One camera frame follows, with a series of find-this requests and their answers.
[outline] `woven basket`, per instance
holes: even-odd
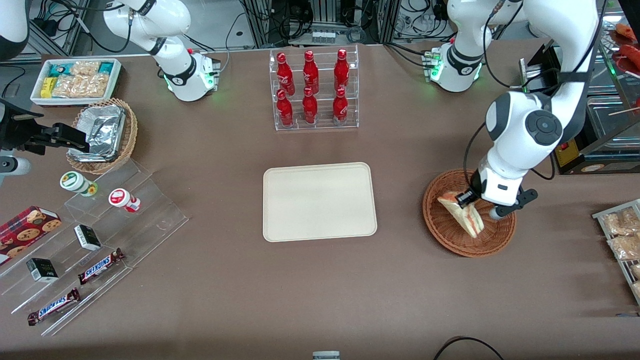
[[[87,108],[98,108],[100,106],[107,105],[118,105],[122,107],[127,112],[127,118],[125,119],[124,129],[122,129],[122,139],[120,141],[120,148],[118,150],[118,157],[116,160],[110,163],[81,163],[79,161],[73,160],[69,155],[67,155],[67,161],[71,164],[71,166],[81,172],[88,172],[91,174],[101,175],[111,170],[112,168],[120,167],[124,165],[127,160],[131,157],[131,153],[133,152],[133,148],[136,145],[136,135],[138,135],[138,121],[136,120],[136,114],[131,111],[129,105],[120,100],[111,98],[106,101],[96,102],[95,104],[89,105]],[[73,127],[76,127],[78,124],[78,120],[80,119],[80,114],[82,111],[76,116],[76,121],[74,121]]]
[[[474,204],[484,222],[484,230],[477,238],[472,238],[438,202],[438,197],[445,192],[467,190],[467,180],[463,174],[462,169],[443,172],[429,184],[422,198],[424,221],[436,240],[456,254],[470,258],[493,255],[504,249],[513,237],[516,215],[511,213],[499,221],[494,220],[489,216],[494,205],[482,199],[476,201]]]

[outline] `acrylic display rack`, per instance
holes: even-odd
[[[75,195],[56,211],[63,223],[52,235],[41,239],[23,251],[20,258],[0,268],[2,300],[13,309],[12,314],[24,319],[25,327],[28,326],[28,314],[77,288],[82,299],[80,302],[64,307],[32,327],[42,336],[55,334],[188,221],[150,176],[133,160],[106,172],[95,180],[98,184],[96,195]],[[139,198],[140,210],[128,213],[111,206],[108,196],[115,188],[125,188]],[[80,247],[74,232],[78,224],[93,228],[102,243],[99,250],[92,252]],[[81,286],[78,274],[119,247],[126,258]],[[30,258],[51,260],[59,279],[50,284],[34,281],[26,265]]]
[[[347,51],[347,62],[349,63],[349,84],[346,87],[345,97],[349,102],[347,107],[347,119],[344,125],[337,126],[333,123],[333,100],[335,99],[335,87],[333,85],[333,68],[338,57],[338,50],[345,49]],[[315,94],[318,102],[317,121],[314,125],[308,124],[304,119],[304,111],[302,108],[302,99],[304,98],[305,82],[302,75],[302,69],[305,66],[305,56],[297,48],[285,48],[271,50],[269,54],[269,78],[271,79],[271,99],[273,102],[273,118],[276,130],[302,130],[302,129],[340,129],[349,127],[358,127],[360,124],[359,109],[359,77],[358,68],[358,47],[351,46],[327,46],[314,47],[314,59],[318,65],[320,91]],[[293,71],[293,82],[296,86],[296,93],[288,97],[293,107],[293,126],[284,127],[280,121],[278,108],[276,103],[278,98],[276,92],[280,88],[278,82],[278,62],[276,55],[285,53],[287,55],[287,63]]]
[[[607,209],[605,211],[601,211],[599,213],[595,213],[593,214],[591,217],[593,217],[594,219],[598,220],[598,224],[600,224],[600,227],[602,228],[602,231],[604,232],[605,236],[607,237],[607,241],[610,241],[611,239],[614,238],[614,236],[611,235],[611,233],[609,232],[609,229],[607,228],[607,226],[604,224],[604,216],[611,214],[611,213],[617,213],[621,210],[627,209],[627,208],[632,208],[635,212],[636,212],[636,216],[638,218],[640,218],[640,199],[639,200],[634,200],[634,201],[630,201],[627,202],[625,204],[616,206],[614,208],[611,209]],[[627,283],[629,284],[629,287],[631,288],[631,284],[633,284],[636,281],[640,281],[640,279],[637,279],[634,275],[634,273],[631,271],[631,266],[634,266],[636,264],[639,263],[638,260],[620,260],[616,257],[616,260],[618,262],[618,264],[620,265],[620,268],[622,269],[622,273],[625,276],[625,279],[627,280]],[[634,294],[634,297],[636,298],[636,303],[638,305],[640,305],[640,297],[638,297],[638,294],[636,294],[635,291],[631,291]]]

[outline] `red cookie box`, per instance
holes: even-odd
[[[62,222],[58,214],[36,206],[0,225],[0,265],[55,230]]]

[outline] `table surface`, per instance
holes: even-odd
[[[494,42],[492,69],[516,83],[517,60],[542,42]],[[447,339],[469,335],[506,359],[638,358],[640,320],[614,317],[637,308],[591,219],[638,198],[637,176],[529,175],[524,186],[540,197],[518,213],[512,242],[488,258],[459,257],[430,235],[420,201],[430,180],[461,166],[505,89],[483,69],[470,90],[448,93],[383,46],[359,51],[360,128],[324,133],[274,130],[268,51],[232,53],[220,90],[193,103],[167,91],[151,57],[122,58],[118,96],[140,127],[133,158],[191,220],[53,337],[0,301],[0,357],[299,360],[340,350],[344,360],[430,359]],[[70,124],[78,112],[35,110],[43,124]],[[470,167],[490,144],[479,136]],[[24,155],[34,169],[5,179],[0,222],[32,204],[62,206],[64,153]],[[265,241],[267,169],[353,161],[371,167],[376,234]],[[441,359],[465,356],[493,358],[457,343]]]

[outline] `red-capped bottle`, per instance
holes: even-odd
[[[314,96],[311,86],[305,88],[305,98],[302,99],[302,107],[305,109],[305,121],[307,124],[315,124],[318,115],[318,101]]]
[[[310,86],[314,94],[320,91],[320,78],[318,75],[318,65],[314,60],[314,52],[305,51],[305,67],[302,69],[305,77],[305,86]]]
[[[333,123],[342,126],[347,121],[347,107],[349,102],[344,97],[344,88],[340,87],[335,92],[335,99],[333,100]]]
[[[280,88],[287,92],[287,95],[293,96],[296,93],[296,86],[293,84],[293,71],[287,63],[287,56],[284,53],[276,55],[278,60],[278,82]]]
[[[280,115],[280,122],[284,127],[293,126],[293,108],[291,102],[287,99],[287,94],[282,89],[278,89],[276,93],[278,96],[278,102],[276,107],[278,108],[278,114]]]
[[[341,86],[347,88],[347,85],[349,85],[349,63],[347,62],[347,51],[345,49],[338,50],[338,61],[335,62],[333,76],[335,78],[333,87],[335,87],[336,91]]]

